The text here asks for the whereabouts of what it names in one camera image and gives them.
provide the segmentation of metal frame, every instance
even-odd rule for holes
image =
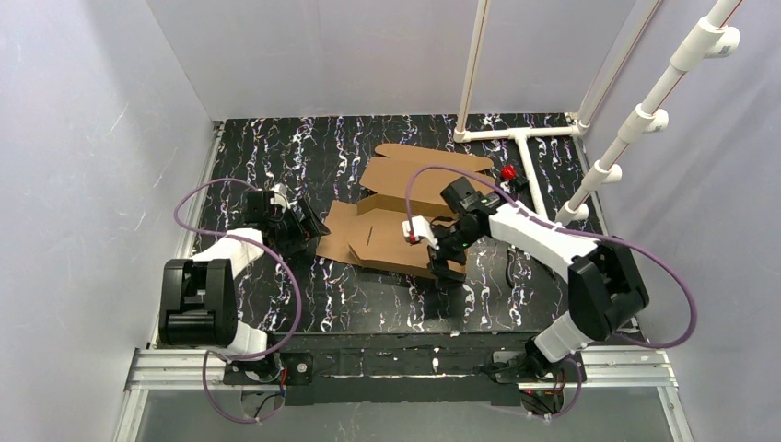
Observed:
[[[225,124],[216,129],[215,142],[204,164],[201,183],[211,179],[216,152],[222,140]],[[575,140],[576,152],[584,171],[589,163],[583,151],[582,142]],[[604,218],[597,194],[592,195],[596,215],[603,228]],[[187,222],[195,224],[201,216],[205,192],[193,198]],[[192,252],[195,235],[186,232],[182,235],[176,251],[177,257]],[[115,442],[133,442],[138,436],[146,407],[148,392],[151,390],[201,390],[203,388],[201,370],[204,361],[202,350],[162,350],[155,348],[157,324],[152,333],[149,349],[135,352],[128,374],[125,395],[122,403],[120,422],[114,435]],[[678,380],[672,371],[667,353],[663,350],[650,350],[637,346],[599,345],[591,346],[582,352],[583,364],[588,381],[584,388],[632,388],[656,387],[660,406],[667,417],[670,433],[675,442],[693,441],[692,433],[678,398]],[[275,386],[229,386],[222,383],[225,363],[210,358],[207,363],[206,380],[210,390],[276,390]],[[567,384],[574,388],[574,383]],[[532,390],[542,388],[539,383],[521,383],[519,388]]]

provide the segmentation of white wall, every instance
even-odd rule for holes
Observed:
[[[664,2],[586,138],[591,160],[714,3]],[[683,79],[663,106],[669,129],[630,147],[624,179],[600,191],[611,232],[669,260],[694,290],[699,327],[670,358],[697,440],[781,440],[779,22],[777,1],[743,2],[730,20],[738,51]],[[643,330],[657,341],[678,336],[683,296],[657,269],[643,270]]]
[[[147,0],[214,120],[455,113],[477,0]],[[632,0],[494,0],[470,112],[576,111]]]
[[[110,440],[211,123],[146,3],[0,3],[0,440]]]

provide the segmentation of cardboard box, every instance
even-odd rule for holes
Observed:
[[[379,157],[369,160],[360,184],[375,194],[357,205],[334,201],[324,223],[331,235],[322,237],[317,254],[338,262],[361,265],[388,272],[433,278],[428,269],[426,244],[410,245],[404,240],[402,221],[406,220],[404,192],[407,182],[422,166],[452,166],[470,172],[490,169],[490,158],[442,152],[409,145],[378,145]],[[451,216],[439,194],[460,175],[445,170],[427,170],[415,181],[412,192],[414,215]],[[491,190],[470,180],[481,192]],[[455,262],[450,268],[466,273]]]

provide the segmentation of black marble tabletop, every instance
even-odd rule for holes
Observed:
[[[563,114],[473,115],[469,130],[561,126]],[[514,142],[455,144],[453,115],[280,118],[228,120],[219,144],[213,178],[232,177],[270,188],[283,182],[297,197],[306,193],[325,217],[333,200],[356,203],[358,181],[374,147],[382,143],[419,145],[490,157],[495,177],[506,164],[519,173]],[[532,138],[548,216],[571,195],[582,168],[568,137]],[[240,185],[213,186],[200,225],[226,230],[239,215]],[[600,230],[595,215],[571,228]],[[202,250],[214,242],[199,238]],[[523,252],[511,252],[514,288],[506,282],[507,246],[489,238],[470,248],[467,282],[440,292],[432,280],[333,262],[315,256],[315,246],[288,263],[301,285],[300,332],[506,332],[539,331],[566,310],[566,288]],[[295,297],[280,266],[260,259],[237,281],[242,320],[267,331],[285,332],[295,315]]]

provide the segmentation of red object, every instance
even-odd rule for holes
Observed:
[[[514,180],[517,176],[518,173],[516,173],[515,168],[509,164],[502,169],[502,178],[505,180]]]

